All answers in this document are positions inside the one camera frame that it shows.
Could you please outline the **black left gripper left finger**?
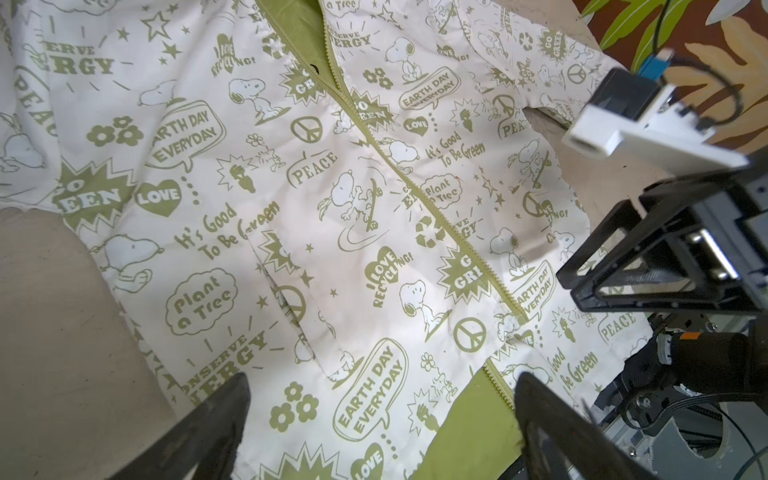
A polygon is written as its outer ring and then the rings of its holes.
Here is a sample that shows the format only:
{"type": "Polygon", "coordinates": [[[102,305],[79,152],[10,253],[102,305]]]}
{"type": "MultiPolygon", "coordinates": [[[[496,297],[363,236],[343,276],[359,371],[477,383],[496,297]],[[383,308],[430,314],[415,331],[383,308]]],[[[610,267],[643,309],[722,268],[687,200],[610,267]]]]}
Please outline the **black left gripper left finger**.
{"type": "Polygon", "coordinates": [[[114,479],[229,479],[251,392],[245,373],[227,380],[114,479]]]}

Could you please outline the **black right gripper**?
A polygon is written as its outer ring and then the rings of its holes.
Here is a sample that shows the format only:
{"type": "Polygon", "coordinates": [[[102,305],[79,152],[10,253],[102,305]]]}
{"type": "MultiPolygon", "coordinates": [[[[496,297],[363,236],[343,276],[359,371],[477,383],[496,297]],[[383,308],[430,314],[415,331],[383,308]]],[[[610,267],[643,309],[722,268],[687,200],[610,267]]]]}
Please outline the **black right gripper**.
{"type": "Polygon", "coordinates": [[[765,312],[767,164],[666,179],[618,202],[557,272],[585,312],[765,312]]]}

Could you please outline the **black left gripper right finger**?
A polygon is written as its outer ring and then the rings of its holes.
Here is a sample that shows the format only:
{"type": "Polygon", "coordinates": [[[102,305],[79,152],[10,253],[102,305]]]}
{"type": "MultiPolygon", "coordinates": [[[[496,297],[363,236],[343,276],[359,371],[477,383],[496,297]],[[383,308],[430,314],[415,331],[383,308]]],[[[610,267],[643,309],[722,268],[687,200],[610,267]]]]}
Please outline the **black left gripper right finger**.
{"type": "Polygon", "coordinates": [[[653,479],[655,475],[612,444],[535,375],[524,372],[514,391],[515,415],[530,479],[653,479]]]}

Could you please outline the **white green printed jacket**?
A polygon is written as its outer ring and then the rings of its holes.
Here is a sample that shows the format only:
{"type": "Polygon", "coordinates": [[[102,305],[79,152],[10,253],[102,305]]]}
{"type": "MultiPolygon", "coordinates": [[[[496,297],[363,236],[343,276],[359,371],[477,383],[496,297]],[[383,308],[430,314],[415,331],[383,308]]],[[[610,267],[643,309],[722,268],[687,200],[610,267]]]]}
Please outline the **white green printed jacket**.
{"type": "Polygon", "coordinates": [[[529,373],[648,340],[525,116],[614,59],[493,1],[5,1],[1,204],[58,214],[179,413],[251,389],[236,479],[479,478],[529,373]]]}

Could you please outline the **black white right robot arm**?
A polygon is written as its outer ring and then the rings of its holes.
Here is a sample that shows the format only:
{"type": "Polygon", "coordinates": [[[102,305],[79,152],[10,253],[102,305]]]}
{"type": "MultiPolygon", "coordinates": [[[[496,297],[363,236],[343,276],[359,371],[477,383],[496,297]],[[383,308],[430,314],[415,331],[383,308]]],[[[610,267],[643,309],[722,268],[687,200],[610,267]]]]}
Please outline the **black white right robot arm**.
{"type": "Polygon", "coordinates": [[[597,400],[653,432],[703,403],[767,403],[767,165],[659,181],[558,271],[586,313],[660,321],[597,400]]]}

